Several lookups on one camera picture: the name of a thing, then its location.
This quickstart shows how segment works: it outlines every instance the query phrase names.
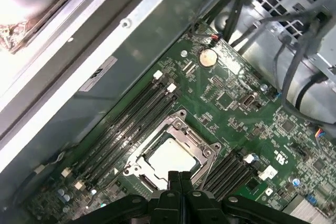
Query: sticker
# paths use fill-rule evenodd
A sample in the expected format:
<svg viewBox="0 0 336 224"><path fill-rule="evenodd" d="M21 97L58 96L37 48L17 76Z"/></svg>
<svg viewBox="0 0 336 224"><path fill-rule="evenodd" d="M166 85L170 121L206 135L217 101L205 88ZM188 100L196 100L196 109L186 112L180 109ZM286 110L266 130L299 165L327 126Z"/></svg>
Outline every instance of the sticker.
<svg viewBox="0 0 336 224"><path fill-rule="evenodd" d="M103 77L103 75L116 63L117 58L109 57L94 73L91 75L84 85L78 90L88 92Z"/></svg>

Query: black ram slot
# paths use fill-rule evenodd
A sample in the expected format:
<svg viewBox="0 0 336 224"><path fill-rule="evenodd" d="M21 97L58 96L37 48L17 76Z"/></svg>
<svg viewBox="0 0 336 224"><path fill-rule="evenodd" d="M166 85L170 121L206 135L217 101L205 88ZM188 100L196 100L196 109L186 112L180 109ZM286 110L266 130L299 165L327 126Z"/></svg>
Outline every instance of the black ram slot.
<svg viewBox="0 0 336 224"><path fill-rule="evenodd" d="M235 189L237 189L247 177L249 177L250 171L246 170L244 165L234 173L231 174L229 178L223 181L223 186L219 188L215 193L215 198L218 200L221 197L225 197L229 193L233 193Z"/></svg>
<svg viewBox="0 0 336 224"><path fill-rule="evenodd" d="M214 178L217 177L217 174L225 169L227 167L228 163L231 163L233 161L233 155L230 153L228 156L226 156L209 174L207 182L213 181Z"/></svg>
<svg viewBox="0 0 336 224"><path fill-rule="evenodd" d="M253 176L254 169L241 156L232 151L209 174L204 190L213 193L216 200L235 192Z"/></svg>
<svg viewBox="0 0 336 224"><path fill-rule="evenodd" d="M110 146L112 149L114 149L114 144L115 144L115 139L118 137L118 135L125 131L127 129L127 127L137 119L137 117L140 117L142 112L145 110L146 106L150 105L152 103L153 98L155 99L155 97L157 97L158 95L161 95L162 92L164 92L164 90L162 89L155 89L154 92L149 92L149 95L145 96L145 101L141 104L136 104L136 109L135 111L133 111L132 113L130 113L130 115L128 116L128 118L126 120L124 120L122 122L121 125L119 125L118 127L116 127L114 129L114 135L112 137L108 138L108 141L106 142L105 145L101 146L99 148L99 150L94 154L94 156L92 158L89 159L88 164L85 166L85 172L83 172L83 176L89 172L90 170L92 170L93 167L98 166L97 162L99 162L105 155L106 153L109 153L109 148L107 150L105 150L106 146L110 143L112 143L112 146Z"/></svg>
<svg viewBox="0 0 336 224"><path fill-rule="evenodd" d="M92 182L92 184L96 184L98 181L100 181L102 178L105 177L105 175L111 170L113 169L114 165L116 164L117 161L119 161L120 158L122 158L129 150L130 148L138 141L140 140L146 133L147 130L151 127L151 125L153 125L153 123L155 123L156 121L158 121L158 119L161 119L162 116L164 116L167 111L170 109L170 107L173 105L173 103L176 100L176 97L173 96L172 98L169 99L170 101L166 104L160 104L158 106L159 112L157 114L151 115L149 118L149 123L144 126L139 132L140 135L134 137L127 146L125 146L121 152L118 152L117 156L114 157L111 162L109 162L109 165L107 166L107 168L103 169L96 177L96 179Z"/></svg>
<svg viewBox="0 0 336 224"><path fill-rule="evenodd" d="M131 128L125 133L125 135L124 135L121 139L118 140L118 142L117 142L116 145L114 145L111 149L107 150L106 153L104 153L101 157L99 157L99 159L97 159L97 160L95 161L94 166L91 167L89 170L87 170L87 171L85 172L85 174L86 174L87 172L91 171L90 174L92 175L92 172L94 172L94 171L96 171L98 168L100 168L100 166L102 166L102 164L103 164L106 160L108 160L108 159L111 157L111 155L113 155L114 152L115 152L119 147L121 147L121 145L123 144L124 140L127 139L127 137L129 137L130 135L132 135L132 134L134 133L134 131L136 131L137 128L138 128L139 126L141 126L142 122L145 121L146 116L148 116L149 114L151 114L151 113L153 112L153 111L151 110L151 107L155 107L155 106L157 106L157 105L162 101L162 99L165 97L165 94L164 94L163 92L161 92L159 95L155 96L155 97L154 97L154 101L149 102L148 106L144 106L144 107L142 107L141 112L145 112L145 114L142 115L142 114L139 112L139 115L141 115L141 118L139 119L139 121L131 126Z"/></svg>
<svg viewBox="0 0 336 224"><path fill-rule="evenodd" d="M97 151L98 148L100 148L100 145L104 144L104 142L108 142L108 139L106 139L105 141L101 140L115 130L115 128L113 127L114 125L121 121L131 110L137 108L138 104L143 102L146 94L153 89L154 85L155 81L149 82L146 87L142 89L140 93L130 102L130 104L128 104L128 106L112 121L111 125L98 136L97 141L94 142L90 146L90 148L88 148L87 151L84 153L84 156L86 156L87 158L83 162L79 163L76 166L76 169L79 169L82 165L85 164L87 160L90 160L90 157Z"/></svg>
<svg viewBox="0 0 336 224"><path fill-rule="evenodd" d="M209 180L208 183L206 183L205 189L208 191L213 191L215 188L217 188L219 185L222 184L222 179L227 177L231 171L235 170L237 166L239 165L239 162L235 159L229 161L229 163L226 163L225 166L222 166L222 170L218 172L216 177L214 177L212 180Z"/></svg>

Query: ram slot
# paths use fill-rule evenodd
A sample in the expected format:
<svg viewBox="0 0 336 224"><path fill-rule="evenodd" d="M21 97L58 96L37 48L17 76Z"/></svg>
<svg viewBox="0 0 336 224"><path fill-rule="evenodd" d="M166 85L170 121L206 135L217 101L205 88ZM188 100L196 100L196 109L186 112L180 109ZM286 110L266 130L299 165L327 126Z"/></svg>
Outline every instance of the ram slot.
<svg viewBox="0 0 336 224"><path fill-rule="evenodd" d="M213 193L216 200L222 200L252 175L251 168L231 152L209 174L204 190Z"/></svg>
<svg viewBox="0 0 336 224"><path fill-rule="evenodd" d="M153 114L150 114L149 118L146 118L148 120L147 124L142 125L138 128L139 135L131 136L132 138L129 140L129 143L125 145L125 147L117 153L116 157L113 157L108 165L102 167L102 170L91 180L91 184L95 185L97 184L101 179L103 179L109 171L111 171L116 164L117 161L119 161L120 158L122 158L132 147L133 145L138 142L142 137L144 137L147 133L147 131L151 128L151 126L157 122L158 120L162 119L164 117L171 106L174 104L175 100L177 99L176 96L171 96L171 98L164 99L164 102L158 104L159 109L155 109Z"/></svg>
<svg viewBox="0 0 336 224"><path fill-rule="evenodd" d="M76 165L76 169L80 169L87 161L91 160L91 157L100 149L108 143L110 134L113 134L118 127L116 125L122 121L125 121L126 118L131 117L129 114L132 113L132 110L139 108L143 102L146 101L148 93L153 91L153 88L157 89L156 81L149 82L144 89L128 104L128 106L112 121L112 123L98 136L97 141L95 141L83 154L86 158L82 160L79 164Z"/></svg>
<svg viewBox="0 0 336 224"><path fill-rule="evenodd" d="M216 200L222 200L226 195L234 192L238 187L250 178L251 173L243 164L238 169L232 171L232 173L223 178L223 182L214 192Z"/></svg>
<svg viewBox="0 0 336 224"><path fill-rule="evenodd" d="M85 170L83 173L83 176L85 176L88 172L90 172L92 169L100 165L100 160L108 155L109 152L111 152L111 148L114 149L115 141L117 137L121 133L125 133L127 130L127 127L131 125L134 121L137 120L137 118L141 117L142 113L144 112L145 108L147 106L150 106L150 104L153 102L153 99L155 100L157 97L160 97L164 91L162 89L162 86L160 87L161 89L155 89L154 92L149 92L149 95L145 96L145 101L141 104L137 104L137 109L131 112L126 120L123 120L121 125L118 127L115 127L114 129L114 134L108 138L108 141L106 144L101 146L99 150L96 151L96 153L89 159L87 164L85 165Z"/></svg>
<svg viewBox="0 0 336 224"><path fill-rule="evenodd" d="M228 176L230 171L234 169L235 166L237 166L238 163L235 159L231 160L225 160L225 162L222 162L216 172L211 172L211 178L207 179L207 182L205 183L205 190L213 191L219 184L221 184L221 180L223 177Z"/></svg>
<svg viewBox="0 0 336 224"><path fill-rule="evenodd" d="M102 166L103 163L113 154L113 152L117 150L123 144L123 140L125 139L125 137L129 136L133 132L133 130L136 129L141 124L142 120L144 120L146 115L151 113L151 107L157 105L164 98L164 96L165 96L165 91L162 90L158 95L154 97L153 100L150 100L148 102L147 106L144 106L141 108L141 111L138 114L139 119L138 117L136 117L134 120L132 120L131 122L132 126L129 129L127 129L126 132L121 131L119 134L116 134L115 136L113 136L112 147L106 150L100 157L98 157L97 160L94 160L93 161L94 165L89 167L86 170L86 172L83 174L83 176L86 176L86 179L91 176L92 172L96 171L100 166Z"/></svg>

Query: green circuit board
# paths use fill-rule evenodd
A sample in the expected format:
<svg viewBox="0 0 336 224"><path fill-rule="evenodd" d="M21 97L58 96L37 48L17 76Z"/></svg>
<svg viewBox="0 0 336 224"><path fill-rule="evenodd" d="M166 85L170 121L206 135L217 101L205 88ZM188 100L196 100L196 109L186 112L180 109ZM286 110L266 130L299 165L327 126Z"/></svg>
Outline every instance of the green circuit board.
<svg viewBox="0 0 336 224"><path fill-rule="evenodd" d="M201 24L198 33L211 34L213 31ZM306 122L288 114L282 108L279 95L271 84L227 43L220 40L212 45L211 41L210 38L183 35L87 135L73 155L55 171L52 182L58 183L58 187L69 188L67 184L73 181L59 179L61 171L85 155L89 146L159 70L174 80L181 92L180 97L165 114L185 110L185 121L203 139L209 144L221 143L222 149L214 167L232 150L243 147L248 153L258 157L259 173L268 166L277 171L272 179L262 180L255 176L256 182L252 186L248 181L236 190L236 194L278 210L288 205L297 194L309 195L316 199L316 206L324 211L326 216L333 217L336 201L336 166L317 148L314 129ZM218 55L215 65L210 68L200 65L200 52L206 49L211 49ZM111 172L112 177L123 169L129 155L140 142L118 159L113 168L114 172ZM321 139L321 143L326 151L336 157L331 143L324 138ZM293 185L293 178L300 180L299 186ZM57 199L51 199L48 194L39 194L38 197L29 199L26 205L29 211L36 214L36 209L44 200L44 204L53 209L52 214L57 216L56 219L65 221L77 218L129 193L149 198L151 191L135 176L126 177L120 174L117 186L112 192L108 188L100 193L89 209L85 208L88 203L85 201L86 196L80 195L77 199L73 196L75 200L65 203L69 205L65 212L57 212L57 209L64 206L55 207L53 200Z"/></svg>

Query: microchip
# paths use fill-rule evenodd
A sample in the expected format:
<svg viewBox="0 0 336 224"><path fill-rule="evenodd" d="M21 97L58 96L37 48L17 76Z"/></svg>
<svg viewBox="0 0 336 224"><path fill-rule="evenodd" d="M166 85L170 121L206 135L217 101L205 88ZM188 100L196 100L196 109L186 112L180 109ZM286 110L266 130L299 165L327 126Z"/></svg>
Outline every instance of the microchip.
<svg viewBox="0 0 336 224"><path fill-rule="evenodd" d="M259 127L256 127L253 131L252 131L253 135L254 136L258 136L260 135L261 131L260 131L260 128Z"/></svg>
<svg viewBox="0 0 336 224"><path fill-rule="evenodd" d="M248 189L253 191L254 189L256 189L257 186L259 186L259 182L256 181L254 178L252 178L252 179L250 179L249 182L247 182L246 186L247 186Z"/></svg>
<svg viewBox="0 0 336 224"><path fill-rule="evenodd" d="M318 170L319 172L325 167L325 163L323 162L322 159L318 159L315 161L315 163L313 164L313 167Z"/></svg>
<svg viewBox="0 0 336 224"><path fill-rule="evenodd" d="M281 126L287 133L289 133L292 129L294 129L295 125L289 121L286 120L283 125Z"/></svg>
<svg viewBox="0 0 336 224"><path fill-rule="evenodd" d="M209 122L209 120L207 118L203 119L203 125L206 125Z"/></svg>

